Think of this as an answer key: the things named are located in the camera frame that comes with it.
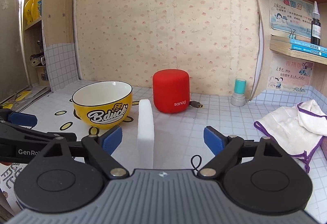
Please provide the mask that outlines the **yellow white ceramic bowl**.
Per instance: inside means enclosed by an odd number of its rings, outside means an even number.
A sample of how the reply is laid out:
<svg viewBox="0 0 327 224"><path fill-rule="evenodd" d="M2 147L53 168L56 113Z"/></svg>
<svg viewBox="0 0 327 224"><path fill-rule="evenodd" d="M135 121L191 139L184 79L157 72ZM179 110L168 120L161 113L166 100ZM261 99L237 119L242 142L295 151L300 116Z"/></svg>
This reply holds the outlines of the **yellow white ceramic bowl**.
<svg viewBox="0 0 327 224"><path fill-rule="evenodd" d="M120 81L89 84L74 92L74 112L88 125L109 130L127 119L132 90L130 84Z"/></svg>

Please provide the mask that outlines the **white sponge block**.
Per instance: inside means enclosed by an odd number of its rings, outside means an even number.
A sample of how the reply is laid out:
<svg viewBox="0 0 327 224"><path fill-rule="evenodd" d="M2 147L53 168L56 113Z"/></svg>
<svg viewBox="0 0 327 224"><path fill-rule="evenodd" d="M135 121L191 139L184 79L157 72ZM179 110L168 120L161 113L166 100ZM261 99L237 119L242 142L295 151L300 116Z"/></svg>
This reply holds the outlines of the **white sponge block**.
<svg viewBox="0 0 327 224"><path fill-rule="evenodd" d="M153 168L155 127L152 106L148 99L139 101L138 137L139 164L142 169Z"/></svg>

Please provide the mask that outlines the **metal folding rack yellow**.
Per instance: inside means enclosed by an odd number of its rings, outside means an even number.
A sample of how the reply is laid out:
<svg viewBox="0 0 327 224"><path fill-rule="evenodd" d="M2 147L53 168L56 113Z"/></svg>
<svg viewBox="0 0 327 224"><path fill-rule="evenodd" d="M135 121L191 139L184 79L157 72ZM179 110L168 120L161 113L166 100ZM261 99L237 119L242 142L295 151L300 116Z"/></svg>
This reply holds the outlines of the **metal folding rack yellow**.
<svg viewBox="0 0 327 224"><path fill-rule="evenodd" d="M26 87L13 94L7 100L1 102L1 109L11 109L13 111L22 111L33 104L35 101L45 96L51 91L50 87L34 86Z"/></svg>

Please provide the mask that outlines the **teal capped small bottle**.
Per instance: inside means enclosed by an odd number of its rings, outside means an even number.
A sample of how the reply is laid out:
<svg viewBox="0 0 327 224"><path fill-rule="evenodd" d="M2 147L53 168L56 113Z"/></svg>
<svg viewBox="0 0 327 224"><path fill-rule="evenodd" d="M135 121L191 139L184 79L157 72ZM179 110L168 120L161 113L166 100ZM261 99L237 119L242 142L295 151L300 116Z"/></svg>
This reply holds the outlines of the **teal capped small bottle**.
<svg viewBox="0 0 327 224"><path fill-rule="evenodd" d="M231 96L231 104L236 107L242 107L246 103L245 99L246 80L237 78L234 83L234 92Z"/></svg>

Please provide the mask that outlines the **white cloth purple trim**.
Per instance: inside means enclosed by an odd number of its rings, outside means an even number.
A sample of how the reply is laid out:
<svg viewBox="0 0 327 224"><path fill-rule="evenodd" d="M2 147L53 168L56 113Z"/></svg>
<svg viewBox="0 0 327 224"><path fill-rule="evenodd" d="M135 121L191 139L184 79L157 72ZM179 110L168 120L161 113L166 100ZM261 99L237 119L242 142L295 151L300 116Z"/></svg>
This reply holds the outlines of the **white cloth purple trim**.
<svg viewBox="0 0 327 224"><path fill-rule="evenodd" d="M301 160L308 173L311 159L326 137L326 114L311 99L293 107L280 107L255 121L254 127Z"/></svg>

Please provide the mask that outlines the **red cylindrical speaker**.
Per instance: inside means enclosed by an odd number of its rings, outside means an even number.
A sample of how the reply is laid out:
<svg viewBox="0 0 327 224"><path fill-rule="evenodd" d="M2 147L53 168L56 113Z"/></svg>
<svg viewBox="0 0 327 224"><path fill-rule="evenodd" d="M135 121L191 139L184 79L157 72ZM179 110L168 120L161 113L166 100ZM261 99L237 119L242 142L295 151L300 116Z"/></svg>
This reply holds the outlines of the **red cylindrical speaker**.
<svg viewBox="0 0 327 224"><path fill-rule="evenodd" d="M181 69L163 69L152 78L153 103L163 113L179 113L189 106L189 74Z"/></svg>

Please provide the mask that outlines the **illustrated poster lower right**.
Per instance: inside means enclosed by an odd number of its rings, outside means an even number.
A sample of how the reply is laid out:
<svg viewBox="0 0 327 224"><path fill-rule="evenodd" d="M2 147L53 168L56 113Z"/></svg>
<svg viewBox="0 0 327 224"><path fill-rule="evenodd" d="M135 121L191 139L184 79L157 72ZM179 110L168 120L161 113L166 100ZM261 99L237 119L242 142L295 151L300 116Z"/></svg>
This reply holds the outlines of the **illustrated poster lower right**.
<svg viewBox="0 0 327 224"><path fill-rule="evenodd" d="M307 87L310 84L313 70L313 62L281 54L273 54L267 90L303 94L307 91Z"/></svg>

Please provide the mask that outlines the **wooden shelf unit left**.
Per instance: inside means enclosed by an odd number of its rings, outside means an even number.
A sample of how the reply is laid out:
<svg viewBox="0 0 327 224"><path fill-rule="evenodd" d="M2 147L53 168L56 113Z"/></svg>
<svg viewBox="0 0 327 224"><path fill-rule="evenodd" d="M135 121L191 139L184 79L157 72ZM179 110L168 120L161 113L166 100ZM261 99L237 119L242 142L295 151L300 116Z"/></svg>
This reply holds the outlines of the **wooden shelf unit left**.
<svg viewBox="0 0 327 224"><path fill-rule="evenodd" d="M28 83L56 92L78 81L73 35L73 0L42 0L41 17L26 25L20 2L22 56Z"/></svg>

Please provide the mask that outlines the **stacked books on shelf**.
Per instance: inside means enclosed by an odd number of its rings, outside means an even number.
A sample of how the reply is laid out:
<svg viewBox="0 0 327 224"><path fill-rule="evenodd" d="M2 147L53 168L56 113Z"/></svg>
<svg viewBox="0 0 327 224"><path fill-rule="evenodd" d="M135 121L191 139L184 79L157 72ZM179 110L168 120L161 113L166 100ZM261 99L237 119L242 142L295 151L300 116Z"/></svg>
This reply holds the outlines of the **stacked books on shelf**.
<svg viewBox="0 0 327 224"><path fill-rule="evenodd" d="M306 41L271 35L269 48L285 56L326 65L326 48Z"/></svg>

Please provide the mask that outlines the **dark bottle on shelf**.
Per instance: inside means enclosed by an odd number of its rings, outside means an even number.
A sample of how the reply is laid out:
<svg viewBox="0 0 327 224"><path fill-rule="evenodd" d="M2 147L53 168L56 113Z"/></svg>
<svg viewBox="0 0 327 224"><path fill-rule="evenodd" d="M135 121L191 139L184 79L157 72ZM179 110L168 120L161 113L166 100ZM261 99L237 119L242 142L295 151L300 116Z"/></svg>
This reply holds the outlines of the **dark bottle on shelf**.
<svg viewBox="0 0 327 224"><path fill-rule="evenodd" d="M311 20L311 44L320 44L321 23L317 1L314 1Z"/></svg>

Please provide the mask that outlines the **illustrated poster on shelf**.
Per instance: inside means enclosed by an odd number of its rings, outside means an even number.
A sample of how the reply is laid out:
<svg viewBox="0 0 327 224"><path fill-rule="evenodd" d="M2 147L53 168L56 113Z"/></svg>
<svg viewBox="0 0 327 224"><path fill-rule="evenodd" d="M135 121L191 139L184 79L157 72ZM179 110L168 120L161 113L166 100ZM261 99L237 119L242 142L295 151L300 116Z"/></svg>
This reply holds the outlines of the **illustrated poster on shelf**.
<svg viewBox="0 0 327 224"><path fill-rule="evenodd" d="M310 38L313 6L306 0L269 0L271 28Z"/></svg>

